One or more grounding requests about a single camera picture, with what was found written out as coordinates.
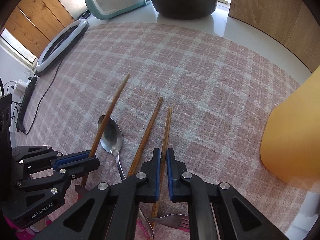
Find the hand in pink sleeve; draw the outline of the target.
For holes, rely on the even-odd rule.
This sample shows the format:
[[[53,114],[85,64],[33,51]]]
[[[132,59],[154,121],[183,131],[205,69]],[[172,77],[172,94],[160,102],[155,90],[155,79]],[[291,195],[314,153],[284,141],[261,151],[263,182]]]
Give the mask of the hand in pink sleeve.
[[[10,231],[13,232],[18,239],[34,239],[38,233],[52,223],[52,221],[46,217],[26,229],[20,229],[6,217],[4,219],[9,226]]]

